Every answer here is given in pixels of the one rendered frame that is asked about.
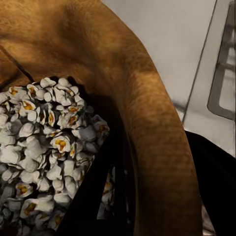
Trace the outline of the popcorn bag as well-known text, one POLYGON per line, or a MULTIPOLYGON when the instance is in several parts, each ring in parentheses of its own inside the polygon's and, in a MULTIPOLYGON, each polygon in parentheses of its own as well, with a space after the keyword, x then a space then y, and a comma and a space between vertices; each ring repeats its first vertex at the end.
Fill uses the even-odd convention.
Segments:
POLYGON ((128 236, 204 236, 182 121, 146 48, 103 2, 0 0, 0 92, 46 77, 67 78, 110 134, 122 131, 128 236))

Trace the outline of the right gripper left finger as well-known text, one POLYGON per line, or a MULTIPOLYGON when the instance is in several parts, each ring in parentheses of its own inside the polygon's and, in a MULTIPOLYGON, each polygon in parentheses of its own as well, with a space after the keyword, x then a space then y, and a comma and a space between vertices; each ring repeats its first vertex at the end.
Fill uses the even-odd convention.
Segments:
POLYGON ((128 236, 122 131, 110 134, 54 236, 128 236), (110 165, 115 161, 115 204, 112 219, 97 220, 110 165))

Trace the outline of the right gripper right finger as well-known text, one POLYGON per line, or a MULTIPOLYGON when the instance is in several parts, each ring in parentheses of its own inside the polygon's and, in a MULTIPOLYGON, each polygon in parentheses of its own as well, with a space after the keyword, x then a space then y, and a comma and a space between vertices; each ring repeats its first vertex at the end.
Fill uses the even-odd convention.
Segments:
POLYGON ((186 131, 200 196, 217 236, 236 236, 236 158, 209 139, 186 131))

